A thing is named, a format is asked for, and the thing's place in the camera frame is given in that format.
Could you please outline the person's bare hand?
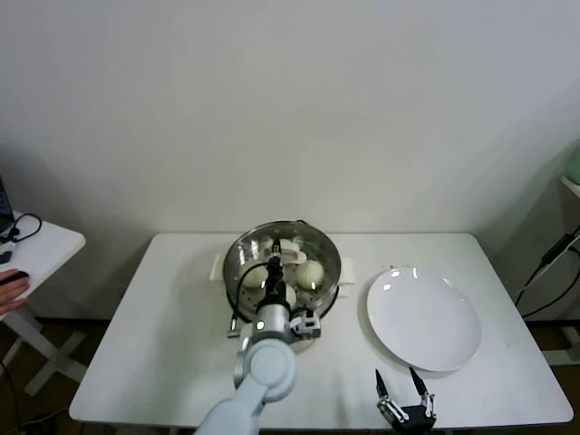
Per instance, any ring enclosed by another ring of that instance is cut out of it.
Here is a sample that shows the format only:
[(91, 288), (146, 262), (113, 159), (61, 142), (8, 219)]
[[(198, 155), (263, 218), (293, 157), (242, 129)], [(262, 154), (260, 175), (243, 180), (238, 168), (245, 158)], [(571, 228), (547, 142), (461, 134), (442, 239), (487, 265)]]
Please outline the person's bare hand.
[(27, 303), (24, 293), (30, 288), (29, 275), (18, 269), (10, 269), (1, 273), (0, 313), (8, 314)]

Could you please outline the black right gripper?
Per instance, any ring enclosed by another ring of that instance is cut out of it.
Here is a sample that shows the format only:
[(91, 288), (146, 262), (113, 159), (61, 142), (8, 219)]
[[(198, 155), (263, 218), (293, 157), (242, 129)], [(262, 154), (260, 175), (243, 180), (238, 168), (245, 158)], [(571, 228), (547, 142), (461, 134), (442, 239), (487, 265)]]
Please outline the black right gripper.
[(420, 396), (418, 405), (401, 408), (388, 393), (384, 380), (378, 369), (375, 370), (376, 391), (378, 394), (377, 408), (382, 416), (391, 421), (391, 426), (400, 434), (428, 435), (431, 434), (436, 422), (434, 398), (423, 379), (410, 366), (410, 373), (415, 389)]

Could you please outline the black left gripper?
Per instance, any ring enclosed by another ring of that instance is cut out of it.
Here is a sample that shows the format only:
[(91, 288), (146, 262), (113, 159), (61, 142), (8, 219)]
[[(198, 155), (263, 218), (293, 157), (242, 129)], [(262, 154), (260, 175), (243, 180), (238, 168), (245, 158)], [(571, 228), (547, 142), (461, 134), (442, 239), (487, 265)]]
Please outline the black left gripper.
[(273, 240), (270, 257), (266, 265), (265, 303), (285, 302), (284, 270), (281, 264), (281, 257), (281, 240), (276, 238)]

